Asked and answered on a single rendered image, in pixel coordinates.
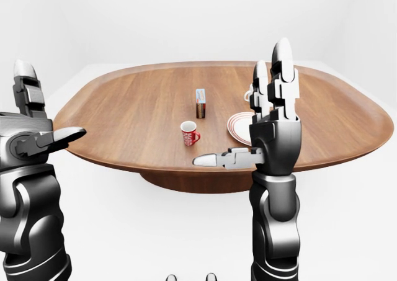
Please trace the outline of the red mug with white print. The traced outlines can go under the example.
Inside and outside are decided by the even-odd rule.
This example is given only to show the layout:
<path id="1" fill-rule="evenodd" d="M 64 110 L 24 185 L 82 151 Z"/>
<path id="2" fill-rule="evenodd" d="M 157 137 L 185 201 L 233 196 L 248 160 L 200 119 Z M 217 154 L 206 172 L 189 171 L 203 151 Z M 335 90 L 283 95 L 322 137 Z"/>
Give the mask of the red mug with white print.
<path id="1" fill-rule="evenodd" d="M 192 146 L 201 139 L 201 135 L 197 132 L 197 124 L 193 121 L 184 121 L 180 125 L 184 144 Z"/>

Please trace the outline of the printed food box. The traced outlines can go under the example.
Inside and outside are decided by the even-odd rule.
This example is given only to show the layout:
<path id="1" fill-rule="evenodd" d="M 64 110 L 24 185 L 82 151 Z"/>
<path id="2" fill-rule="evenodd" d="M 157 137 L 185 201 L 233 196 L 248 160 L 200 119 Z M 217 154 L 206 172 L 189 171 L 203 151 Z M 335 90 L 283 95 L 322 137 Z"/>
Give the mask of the printed food box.
<path id="1" fill-rule="evenodd" d="M 205 89 L 196 89 L 196 118 L 205 118 L 206 96 Z"/>

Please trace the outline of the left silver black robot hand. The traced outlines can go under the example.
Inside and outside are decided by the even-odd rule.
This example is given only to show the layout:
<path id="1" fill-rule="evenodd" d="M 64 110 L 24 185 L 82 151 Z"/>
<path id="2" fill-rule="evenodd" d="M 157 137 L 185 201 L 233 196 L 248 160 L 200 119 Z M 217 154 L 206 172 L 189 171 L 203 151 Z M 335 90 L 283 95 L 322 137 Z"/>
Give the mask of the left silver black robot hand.
<path id="1" fill-rule="evenodd" d="M 19 112 L 0 112 L 0 172 L 45 163 L 50 153 L 86 134 L 81 127 L 53 128 L 40 81 L 26 61 L 14 63 L 13 93 Z"/>

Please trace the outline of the white plate with red rings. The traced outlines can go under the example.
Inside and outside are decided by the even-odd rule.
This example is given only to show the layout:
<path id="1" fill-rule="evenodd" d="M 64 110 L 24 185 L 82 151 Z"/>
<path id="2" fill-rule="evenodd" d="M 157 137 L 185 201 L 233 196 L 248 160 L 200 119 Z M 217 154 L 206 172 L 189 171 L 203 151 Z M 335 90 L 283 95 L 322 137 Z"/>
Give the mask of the white plate with red rings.
<path id="1" fill-rule="evenodd" d="M 232 115 L 227 121 L 230 135 L 240 143 L 251 146 L 249 126 L 252 124 L 253 112 L 240 112 Z"/>

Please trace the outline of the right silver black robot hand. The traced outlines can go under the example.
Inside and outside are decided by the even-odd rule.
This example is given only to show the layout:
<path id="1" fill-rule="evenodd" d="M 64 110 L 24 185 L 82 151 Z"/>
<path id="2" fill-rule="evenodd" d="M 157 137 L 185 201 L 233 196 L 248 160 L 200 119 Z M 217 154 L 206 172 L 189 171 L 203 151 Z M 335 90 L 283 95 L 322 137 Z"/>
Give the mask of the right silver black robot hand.
<path id="1" fill-rule="evenodd" d="M 300 96 L 299 74 L 287 38 L 273 49 L 271 67 L 258 61 L 254 67 L 249 126 L 250 148 L 230 148 L 224 153 L 194 158 L 195 166 L 245 169 L 255 165 L 268 176 L 288 176 L 301 150 L 301 121 L 295 110 Z"/>

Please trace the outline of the round dark wooden table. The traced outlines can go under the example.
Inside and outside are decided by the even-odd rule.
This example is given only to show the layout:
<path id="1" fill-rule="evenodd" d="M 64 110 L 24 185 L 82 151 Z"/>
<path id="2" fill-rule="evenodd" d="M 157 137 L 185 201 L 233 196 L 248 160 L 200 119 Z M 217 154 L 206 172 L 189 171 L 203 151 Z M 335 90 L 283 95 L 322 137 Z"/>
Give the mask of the round dark wooden table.
<path id="1" fill-rule="evenodd" d="M 222 194 L 248 190 L 251 170 L 198 167 L 192 160 L 239 143 L 228 119 L 247 112 L 244 93 L 251 61 L 201 61 L 136 66 L 104 74 L 78 87 L 61 106 L 55 128 L 83 127 L 69 152 L 99 164 L 137 172 L 171 190 Z M 298 67 L 302 147 L 295 171 L 344 163 L 376 150 L 393 134 L 390 116 L 343 80 Z M 196 89 L 205 89 L 205 118 L 196 118 Z M 180 125 L 197 124 L 201 139 L 186 146 Z"/>

